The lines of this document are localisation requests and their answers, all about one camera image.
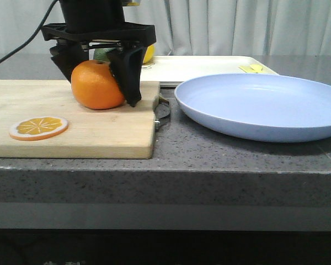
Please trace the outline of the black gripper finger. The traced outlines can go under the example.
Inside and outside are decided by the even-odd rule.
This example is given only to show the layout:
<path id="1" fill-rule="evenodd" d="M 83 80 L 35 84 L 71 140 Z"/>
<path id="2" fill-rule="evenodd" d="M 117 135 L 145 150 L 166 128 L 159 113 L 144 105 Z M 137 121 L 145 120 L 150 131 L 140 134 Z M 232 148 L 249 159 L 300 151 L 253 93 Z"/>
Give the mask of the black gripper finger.
<path id="1" fill-rule="evenodd" d="M 50 48 L 51 60 L 58 67 L 66 80 L 71 82 L 72 72 L 81 62 L 89 59 L 80 43 L 63 41 Z"/>
<path id="2" fill-rule="evenodd" d="M 132 45 L 123 50 L 113 49 L 106 53 L 110 70 L 128 105 L 135 107 L 141 100 L 140 75 L 145 47 Z"/>

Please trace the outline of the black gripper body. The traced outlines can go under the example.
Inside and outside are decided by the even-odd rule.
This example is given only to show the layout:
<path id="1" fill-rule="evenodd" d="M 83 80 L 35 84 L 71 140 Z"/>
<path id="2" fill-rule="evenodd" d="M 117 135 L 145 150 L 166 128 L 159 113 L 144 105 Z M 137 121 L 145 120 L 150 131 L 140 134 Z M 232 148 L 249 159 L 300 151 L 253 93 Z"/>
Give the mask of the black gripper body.
<path id="1" fill-rule="evenodd" d="M 41 32 L 46 41 L 79 43 L 83 50 L 113 48 L 119 52 L 146 49 L 156 42 L 154 25 L 125 20 L 124 6 L 140 1 L 59 1 L 64 22 L 46 24 Z"/>

